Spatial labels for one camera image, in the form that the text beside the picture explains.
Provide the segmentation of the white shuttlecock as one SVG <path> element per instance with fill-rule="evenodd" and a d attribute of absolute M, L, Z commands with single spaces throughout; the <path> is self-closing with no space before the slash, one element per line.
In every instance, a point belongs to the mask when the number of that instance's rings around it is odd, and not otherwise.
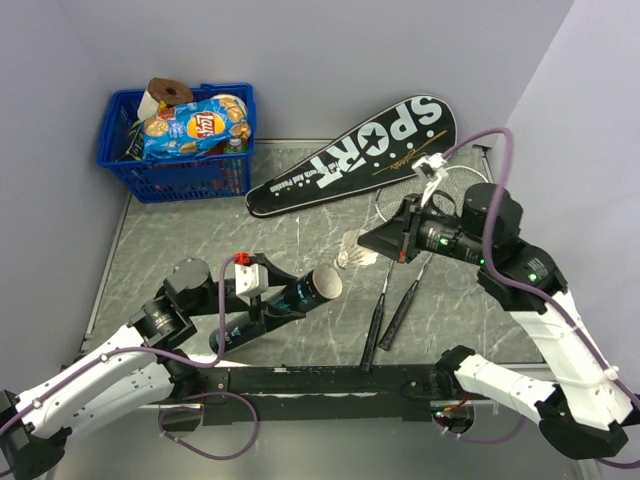
<path fill-rule="evenodd" d="M 358 244 L 363 229 L 349 230 L 344 233 L 339 253 L 334 260 L 334 266 L 341 270 L 373 265 L 378 254 Z"/>

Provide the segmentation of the black shuttlecock tube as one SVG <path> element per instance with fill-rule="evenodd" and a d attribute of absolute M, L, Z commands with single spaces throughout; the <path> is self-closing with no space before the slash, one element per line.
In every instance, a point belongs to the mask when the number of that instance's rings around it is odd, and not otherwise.
<path fill-rule="evenodd" d="M 304 319 L 309 312 L 337 299 L 342 280 L 330 265 L 320 265 L 285 285 L 261 302 L 254 315 L 243 313 L 225 328 L 224 352 L 230 352 L 288 323 Z"/>

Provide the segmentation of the silver badminton racket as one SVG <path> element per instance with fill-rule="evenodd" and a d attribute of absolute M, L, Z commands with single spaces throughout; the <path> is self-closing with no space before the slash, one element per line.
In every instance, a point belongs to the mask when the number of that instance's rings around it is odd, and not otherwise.
<path fill-rule="evenodd" d="M 436 188 L 436 192 L 430 198 L 430 205 L 438 213 L 446 216 L 460 215 L 464 202 L 465 192 L 468 187 L 487 183 L 488 179 L 475 169 L 467 166 L 452 166 L 446 169 L 448 177 Z M 401 200 L 409 194 L 422 194 L 427 182 L 418 176 L 407 181 L 384 187 L 376 192 L 375 207 L 378 216 L 383 220 L 389 220 L 398 210 Z M 423 262 L 419 273 L 413 283 L 402 297 L 390 324 L 379 340 L 378 346 L 389 351 L 398 335 L 399 329 L 407 317 L 413 304 L 418 286 L 425 269 L 429 266 L 433 255 L 429 254 Z"/>
<path fill-rule="evenodd" d="M 379 218 L 383 222 L 388 221 L 396 213 L 396 211 L 400 206 L 401 200 L 406 195 L 421 194 L 423 190 L 424 190 L 424 184 L 422 180 L 417 176 L 411 177 L 408 180 L 379 189 L 376 192 L 376 196 L 375 196 L 375 209 Z M 432 257 L 433 255 L 430 254 L 426 258 L 416 279 L 414 280 L 414 282 L 411 284 L 411 286 L 403 296 L 400 302 L 400 306 L 398 307 L 395 313 L 396 321 L 392 321 L 392 324 L 396 325 L 396 328 L 393 329 L 392 327 L 390 327 L 392 332 L 390 334 L 385 333 L 383 335 L 384 338 L 386 337 L 390 338 L 390 340 L 388 341 L 388 344 L 391 344 L 391 342 L 393 341 L 393 339 L 397 334 L 397 330 L 399 329 L 400 323 L 406 317 L 410 309 L 410 306 L 414 300 L 416 290 L 420 283 L 420 280 L 424 274 L 426 267 L 430 264 Z M 390 281 L 390 277 L 391 277 L 391 273 L 393 271 L 394 265 L 395 263 L 393 261 L 389 263 L 385 280 L 383 283 L 383 287 L 381 290 L 381 294 L 378 298 L 378 301 L 372 313 L 365 347 L 364 347 L 363 354 L 359 364 L 359 368 L 364 372 L 369 372 L 373 366 L 375 349 L 376 349 L 376 346 L 378 345 L 380 329 L 381 329 L 382 321 L 385 314 L 386 291 L 388 288 L 388 284 Z"/>

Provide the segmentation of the black SPORT racket bag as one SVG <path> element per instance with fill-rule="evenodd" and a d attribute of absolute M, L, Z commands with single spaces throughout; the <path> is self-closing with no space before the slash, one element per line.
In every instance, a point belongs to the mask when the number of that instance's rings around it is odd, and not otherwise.
<path fill-rule="evenodd" d="M 448 150 L 457 136 L 444 100 L 410 96 L 252 188 L 245 205 L 251 216 L 271 218 L 391 186 L 412 178 L 414 161 Z"/>

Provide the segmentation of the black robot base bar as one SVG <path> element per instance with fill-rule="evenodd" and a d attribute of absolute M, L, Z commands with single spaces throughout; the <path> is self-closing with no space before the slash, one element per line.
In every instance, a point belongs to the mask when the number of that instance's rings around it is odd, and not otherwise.
<path fill-rule="evenodd" d="M 466 396 L 433 364 L 222 367 L 202 369 L 159 407 L 204 407 L 204 424 L 400 418 L 432 420 L 432 409 Z"/>

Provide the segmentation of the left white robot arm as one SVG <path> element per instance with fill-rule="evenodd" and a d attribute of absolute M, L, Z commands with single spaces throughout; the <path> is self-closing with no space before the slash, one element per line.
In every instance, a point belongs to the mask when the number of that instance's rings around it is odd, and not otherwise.
<path fill-rule="evenodd" d="M 2 391 L 1 452 L 8 475 L 35 479 L 63 458 L 71 438 L 146 404 L 192 398 L 199 371 L 216 367 L 236 338 L 227 314 L 261 320 L 269 310 L 262 294 L 297 281 L 263 254 L 239 252 L 223 264 L 234 267 L 234 278 L 224 270 L 213 275 L 202 259 L 182 260 L 155 297 L 102 345 L 36 387 Z M 197 331 L 194 318 L 208 315 L 219 320 L 218 347 L 204 363 L 180 347 Z"/>

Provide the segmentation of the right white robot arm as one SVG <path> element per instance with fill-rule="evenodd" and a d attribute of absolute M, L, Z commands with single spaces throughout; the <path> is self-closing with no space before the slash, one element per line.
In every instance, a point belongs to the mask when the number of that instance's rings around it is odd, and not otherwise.
<path fill-rule="evenodd" d="M 421 252 L 478 266 L 477 282 L 518 323 L 554 378 L 542 381 L 456 346 L 436 364 L 438 390 L 506 406 L 535 423 L 558 452 L 611 465 L 639 422 L 639 397 L 594 345 L 552 257 L 520 237 L 522 206 L 493 183 L 470 186 L 460 214 L 445 215 L 417 194 L 357 242 L 397 263 Z"/>

